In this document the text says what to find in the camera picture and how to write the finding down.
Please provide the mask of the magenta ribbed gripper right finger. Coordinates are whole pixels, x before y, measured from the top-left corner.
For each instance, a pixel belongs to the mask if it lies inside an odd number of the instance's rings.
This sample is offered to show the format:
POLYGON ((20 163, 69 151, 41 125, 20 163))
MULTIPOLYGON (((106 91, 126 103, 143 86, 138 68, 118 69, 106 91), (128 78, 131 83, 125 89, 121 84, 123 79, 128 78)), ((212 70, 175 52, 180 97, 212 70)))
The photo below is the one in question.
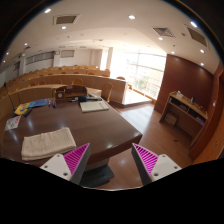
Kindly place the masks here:
POLYGON ((143 185, 181 170, 181 167, 166 154, 157 155, 136 143, 132 144, 131 153, 143 185))

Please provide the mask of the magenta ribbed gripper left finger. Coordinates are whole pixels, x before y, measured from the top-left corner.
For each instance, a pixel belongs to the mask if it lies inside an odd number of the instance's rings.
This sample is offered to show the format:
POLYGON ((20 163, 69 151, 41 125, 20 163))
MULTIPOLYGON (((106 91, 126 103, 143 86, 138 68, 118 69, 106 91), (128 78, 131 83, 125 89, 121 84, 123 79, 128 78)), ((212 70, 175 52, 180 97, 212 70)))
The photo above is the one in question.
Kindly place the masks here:
POLYGON ((62 155, 55 154, 41 169, 72 183, 79 184, 90 157, 90 144, 84 144, 62 155))

